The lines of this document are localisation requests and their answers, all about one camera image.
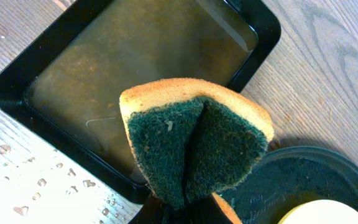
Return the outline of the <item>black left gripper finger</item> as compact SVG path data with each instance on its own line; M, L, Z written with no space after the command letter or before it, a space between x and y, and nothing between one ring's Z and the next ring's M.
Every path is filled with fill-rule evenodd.
M152 194L129 224L230 224L229 217L213 196L174 210Z

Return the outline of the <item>green and yellow scrub sponge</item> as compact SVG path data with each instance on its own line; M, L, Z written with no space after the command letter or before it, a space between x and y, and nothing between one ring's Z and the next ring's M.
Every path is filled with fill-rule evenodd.
M163 79L121 93L131 153L154 197L174 210L245 181L273 139L267 111L235 91L196 78Z

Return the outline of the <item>yellow plate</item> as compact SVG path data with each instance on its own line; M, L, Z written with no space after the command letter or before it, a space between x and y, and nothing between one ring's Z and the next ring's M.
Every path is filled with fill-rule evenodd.
M335 200L315 200L291 209L278 224L358 224L358 211Z

